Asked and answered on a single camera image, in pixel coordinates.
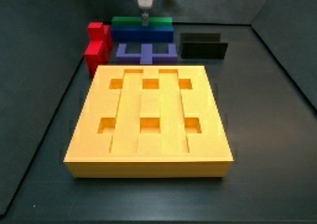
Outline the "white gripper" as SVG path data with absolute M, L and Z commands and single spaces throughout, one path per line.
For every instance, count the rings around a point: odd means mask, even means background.
M 142 9 L 142 25 L 149 26 L 149 9 L 153 7 L 154 0 L 138 0 Z

